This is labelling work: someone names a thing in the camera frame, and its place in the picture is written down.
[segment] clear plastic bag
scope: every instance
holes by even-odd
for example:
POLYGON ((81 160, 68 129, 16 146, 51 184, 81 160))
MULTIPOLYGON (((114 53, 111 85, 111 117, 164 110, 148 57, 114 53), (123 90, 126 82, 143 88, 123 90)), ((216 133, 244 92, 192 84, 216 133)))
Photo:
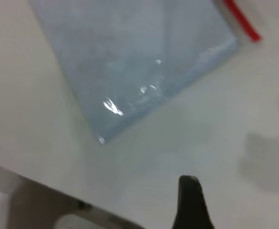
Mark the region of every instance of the clear plastic bag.
POLYGON ((212 0, 31 0, 104 144, 239 49, 212 0))

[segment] black object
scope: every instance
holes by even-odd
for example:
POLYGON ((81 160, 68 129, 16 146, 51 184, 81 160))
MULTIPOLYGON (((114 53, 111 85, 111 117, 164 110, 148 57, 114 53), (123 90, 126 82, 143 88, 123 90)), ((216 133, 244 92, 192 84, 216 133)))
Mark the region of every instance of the black object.
POLYGON ((181 176, 173 229, 215 229, 209 218, 203 189, 193 176, 181 176))

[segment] white table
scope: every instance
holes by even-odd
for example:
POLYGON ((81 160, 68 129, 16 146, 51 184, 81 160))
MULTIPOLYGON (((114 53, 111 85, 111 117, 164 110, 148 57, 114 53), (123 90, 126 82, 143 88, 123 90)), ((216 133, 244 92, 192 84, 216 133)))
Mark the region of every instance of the white table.
POLYGON ((279 0, 242 2, 263 44, 100 146, 27 1, 0 0, 0 166, 147 229, 194 175, 217 229, 279 228, 279 0))

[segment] light blue paper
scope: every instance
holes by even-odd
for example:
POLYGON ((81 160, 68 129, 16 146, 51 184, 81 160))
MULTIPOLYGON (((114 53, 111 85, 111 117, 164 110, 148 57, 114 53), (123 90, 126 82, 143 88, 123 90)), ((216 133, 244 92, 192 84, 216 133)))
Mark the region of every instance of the light blue paper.
POLYGON ((31 3, 101 143, 238 50, 212 0, 31 3))

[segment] red zipper seal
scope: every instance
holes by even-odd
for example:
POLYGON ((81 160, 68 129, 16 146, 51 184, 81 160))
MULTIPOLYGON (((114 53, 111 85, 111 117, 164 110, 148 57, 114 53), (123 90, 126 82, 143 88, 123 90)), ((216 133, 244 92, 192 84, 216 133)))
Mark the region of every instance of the red zipper seal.
POLYGON ((251 38, 251 40, 255 43, 262 40, 262 37, 259 33, 254 29, 254 27, 249 23, 245 15, 239 9, 237 4, 234 0, 224 0, 227 8, 231 11, 237 21, 240 23, 241 27, 243 28, 244 32, 251 38))

